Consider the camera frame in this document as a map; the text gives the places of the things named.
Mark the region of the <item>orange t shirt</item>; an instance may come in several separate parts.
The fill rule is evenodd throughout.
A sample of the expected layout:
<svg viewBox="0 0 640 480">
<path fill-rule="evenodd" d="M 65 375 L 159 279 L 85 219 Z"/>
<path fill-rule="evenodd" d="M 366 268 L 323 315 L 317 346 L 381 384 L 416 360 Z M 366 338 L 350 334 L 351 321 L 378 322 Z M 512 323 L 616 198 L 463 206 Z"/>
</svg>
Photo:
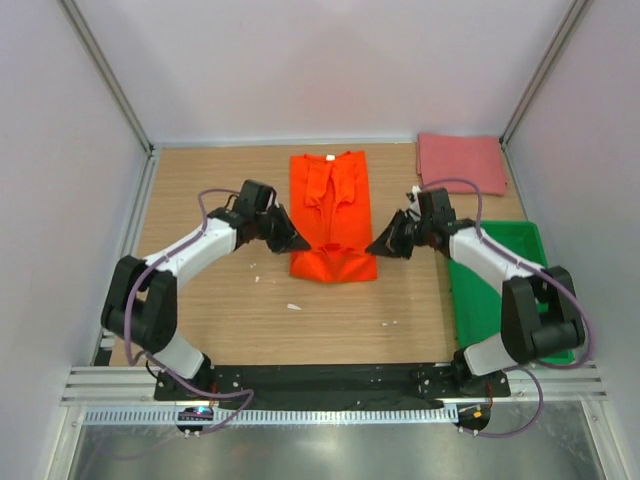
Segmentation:
<svg viewBox="0 0 640 480">
<path fill-rule="evenodd" d="M 374 281 L 366 155 L 293 156 L 289 164 L 290 217 L 310 249 L 291 255 L 289 274 L 325 284 Z"/>
</svg>

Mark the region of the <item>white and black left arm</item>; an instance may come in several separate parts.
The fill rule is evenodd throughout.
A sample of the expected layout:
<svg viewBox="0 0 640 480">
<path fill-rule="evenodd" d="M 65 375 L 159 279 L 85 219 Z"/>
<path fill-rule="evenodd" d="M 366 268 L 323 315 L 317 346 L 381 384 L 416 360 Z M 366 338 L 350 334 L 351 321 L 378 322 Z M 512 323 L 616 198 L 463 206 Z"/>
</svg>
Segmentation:
<svg viewBox="0 0 640 480">
<path fill-rule="evenodd" d="M 279 204 L 265 211 L 219 207 L 192 234 L 165 250 L 117 262 L 101 326 L 151 356 L 177 379 L 186 397 L 204 398 L 213 383 L 211 360 L 179 330 L 178 293 L 210 264 L 253 240 L 264 241 L 275 254 L 311 249 Z"/>
</svg>

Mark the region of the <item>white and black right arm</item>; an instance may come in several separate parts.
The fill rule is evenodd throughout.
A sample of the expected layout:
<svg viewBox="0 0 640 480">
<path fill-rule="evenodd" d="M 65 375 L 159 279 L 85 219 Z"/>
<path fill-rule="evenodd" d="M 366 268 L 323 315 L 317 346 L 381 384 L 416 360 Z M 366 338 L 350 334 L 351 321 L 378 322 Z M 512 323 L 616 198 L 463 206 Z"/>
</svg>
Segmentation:
<svg viewBox="0 0 640 480">
<path fill-rule="evenodd" d="M 366 252 L 409 259 L 422 246 L 471 270 L 501 297 L 499 332 L 454 353 L 450 381 L 459 394 L 476 394 L 487 375 L 585 343 L 569 272 L 546 269 L 502 247 L 476 221 L 457 219 L 452 208 L 421 214 L 411 208 L 396 211 Z"/>
</svg>

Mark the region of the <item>green plastic tray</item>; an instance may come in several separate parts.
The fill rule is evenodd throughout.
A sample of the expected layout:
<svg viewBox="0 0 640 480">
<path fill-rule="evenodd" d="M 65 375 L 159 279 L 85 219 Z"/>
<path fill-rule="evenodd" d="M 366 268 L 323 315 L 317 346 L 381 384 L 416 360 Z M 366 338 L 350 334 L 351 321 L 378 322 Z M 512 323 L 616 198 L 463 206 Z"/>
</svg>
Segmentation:
<svg viewBox="0 0 640 480">
<path fill-rule="evenodd" d="M 531 362 L 574 365 L 585 331 L 569 272 L 550 267 L 531 222 L 463 227 L 445 242 L 459 350 L 455 362 L 480 377 Z"/>
</svg>

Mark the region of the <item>folded pink t shirt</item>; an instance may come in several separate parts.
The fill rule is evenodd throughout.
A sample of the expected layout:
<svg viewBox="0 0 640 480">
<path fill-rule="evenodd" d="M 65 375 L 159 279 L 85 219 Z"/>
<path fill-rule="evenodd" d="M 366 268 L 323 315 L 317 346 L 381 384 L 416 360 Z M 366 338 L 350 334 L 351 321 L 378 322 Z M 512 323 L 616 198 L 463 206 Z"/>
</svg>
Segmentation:
<svg viewBox="0 0 640 480">
<path fill-rule="evenodd" d="M 505 196 L 507 177 L 499 139 L 491 136 L 417 136 L 417 171 L 422 183 L 460 178 L 483 195 Z"/>
</svg>

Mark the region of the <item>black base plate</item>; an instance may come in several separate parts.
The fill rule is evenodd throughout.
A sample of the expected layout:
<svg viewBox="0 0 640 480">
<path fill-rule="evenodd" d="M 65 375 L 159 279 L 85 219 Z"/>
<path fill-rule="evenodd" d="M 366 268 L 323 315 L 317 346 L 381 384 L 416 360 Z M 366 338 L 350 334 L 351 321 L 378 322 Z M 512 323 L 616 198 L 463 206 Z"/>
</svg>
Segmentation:
<svg viewBox="0 0 640 480">
<path fill-rule="evenodd" d="M 458 379 L 447 363 L 219 365 L 207 389 L 251 389 L 249 408 L 269 411 L 429 410 L 446 399 L 511 395 L 505 373 Z"/>
</svg>

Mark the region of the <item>aluminium front frame rail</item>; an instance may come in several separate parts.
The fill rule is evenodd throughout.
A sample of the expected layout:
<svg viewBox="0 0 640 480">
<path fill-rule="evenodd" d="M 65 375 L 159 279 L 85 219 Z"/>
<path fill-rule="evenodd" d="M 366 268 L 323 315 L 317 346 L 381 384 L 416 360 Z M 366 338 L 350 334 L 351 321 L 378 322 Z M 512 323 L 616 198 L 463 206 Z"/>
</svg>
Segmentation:
<svg viewBox="0 0 640 480">
<path fill-rule="evenodd" d="M 435 364 L 218 366 L 213 393 L 241 403 L 242 390 L 254 393 L 252 408 L 262 410 L 342 411 L 357 408 L 407 410 L 438 402 L 524 400 L 539 394 L 551 401 L 604 399 L 605 388 L 593 365 L 578 369 L 534 368 L 497 372 L 458 381 L 451 368 Z M 185 403 L 203 400 L 167 374 L 143 367 L 78 367 L 62 394 L 64 405 Z"/>
</svg>

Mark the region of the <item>right aluminium corner post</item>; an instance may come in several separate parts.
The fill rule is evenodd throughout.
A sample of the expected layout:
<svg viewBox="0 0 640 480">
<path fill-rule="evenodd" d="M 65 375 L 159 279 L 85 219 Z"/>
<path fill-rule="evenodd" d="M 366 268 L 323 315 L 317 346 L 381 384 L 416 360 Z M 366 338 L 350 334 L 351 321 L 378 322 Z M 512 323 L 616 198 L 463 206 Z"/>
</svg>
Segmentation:
<svg viewBox="0 0 640 480">
<path fill-rule="evenodd" d="M 573 0 L 570 2 L 569 8 L 562 17 L 559 26 L 556 28 L 548 46 L 534 70 L 533 75 L 518 101 L 515 110 L 500 136 L 500 145 L 502 150 L 507 149 L 508 143 L 514 137 L 520 124 L 532 107 L 534 100 L 540 93 L 546 81 L 549 79 L 566 47 L 569 45 L 571 38 L 579 28 L 579 25 L 592 4 L 592 0 Z"/>
</svg>

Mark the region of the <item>aluminium corner post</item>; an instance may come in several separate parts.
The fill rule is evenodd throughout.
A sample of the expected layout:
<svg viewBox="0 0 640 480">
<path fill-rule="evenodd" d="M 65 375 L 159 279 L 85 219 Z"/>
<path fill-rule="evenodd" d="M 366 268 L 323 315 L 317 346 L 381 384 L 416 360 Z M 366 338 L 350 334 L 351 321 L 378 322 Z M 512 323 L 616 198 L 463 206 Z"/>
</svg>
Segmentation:
<svg viewBox="0 0 640 480">
<path fill-rule="evenodd" d="M 153 143 L 150 141 L 140 122 L 133 106 L 127 98 L 119 80 L 117 79 L 108 59 L 106 58 L 98 40 L 96 39 L 84 14 L 81 12 L 76 1 L 60 0 L 58 5 L 67 17 L 72 30 L 77 35 L 80 43 L 87 52 L 97 73 L 102 79 L 107 91 L 113 98 L 116 106 L 122 113 L 133 135 L 142 147 L 145 155 L 150 157 L 154 152 Z"/>
<path fill-rule="evenodd" d="M 502 150 L 507 149 L 508 143 L 514 137 L 520 124 L 532 107 L 534 100 L 540 93 L 546 81 L 549 79 L 566 47 L 569 45 L 571 38 L 579 28 L 579 25 L 592 4 L 592 0 L 573 0 L 570 2 L 569 8 L 562 17 L 559 26 L 556 28 L 548 46 L 534 70 L 533 75 L 518 101 L 515 110 L 500 136 L 500 145 Z"/>
</svg>

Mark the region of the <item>left aluminium corner post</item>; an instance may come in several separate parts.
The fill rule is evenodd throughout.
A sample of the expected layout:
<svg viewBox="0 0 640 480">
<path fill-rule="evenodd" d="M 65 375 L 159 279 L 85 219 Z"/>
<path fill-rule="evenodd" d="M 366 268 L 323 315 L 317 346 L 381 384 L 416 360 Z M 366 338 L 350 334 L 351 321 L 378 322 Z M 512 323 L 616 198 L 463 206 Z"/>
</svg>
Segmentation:
<svg viewBox="0 0 640 480">
<path fill-rule="evenodd" d="M 140 122 L 133 106 L 127 98 L 119 80 L 117 79 L 108 59 L 106 58 L 98 40 L 96 39 L 84 14 L 81 12 L 76 1 L 60 0 L 58 5 L 67 17 L 72 30 L 77 35 L 80 43 L 87 52 L 97 73 L 102 79 L 107 91 L 113 98 L 116 106 L 122 113 L 133 135 L 142 147 L 145 155 L 150 157 L 154 152 L 153 143 L 150 141 Z"/>
</svg>

